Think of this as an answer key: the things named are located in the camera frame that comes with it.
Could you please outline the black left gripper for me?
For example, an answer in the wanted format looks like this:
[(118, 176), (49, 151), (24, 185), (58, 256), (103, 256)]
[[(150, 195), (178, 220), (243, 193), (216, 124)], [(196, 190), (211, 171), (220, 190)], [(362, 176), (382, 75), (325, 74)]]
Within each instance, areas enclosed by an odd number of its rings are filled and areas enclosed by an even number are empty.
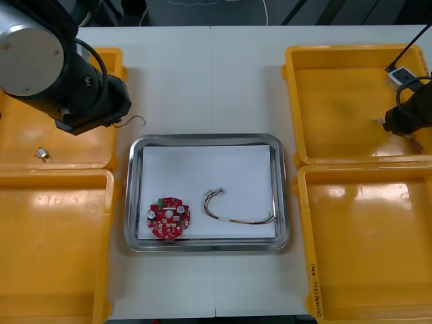
[(58, 129), (72, 135), (80, 135), (99, 126), (109, 127), (121, 121), (131, 108), (126, 84), (115, 76), (108, 76), (107, 91), (88, 109), (65, 115), (63, 121), (55, 121)]

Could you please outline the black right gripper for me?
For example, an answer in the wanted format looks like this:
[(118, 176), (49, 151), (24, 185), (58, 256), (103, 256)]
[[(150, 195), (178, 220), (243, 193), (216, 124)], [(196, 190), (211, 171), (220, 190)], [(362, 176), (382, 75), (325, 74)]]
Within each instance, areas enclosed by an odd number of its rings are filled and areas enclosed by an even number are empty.
[(386, 112), (384, 130), (398, 136), (409, 135), (420, 130), (422, 126), (420, 106), (416, 99), (397, 104)]

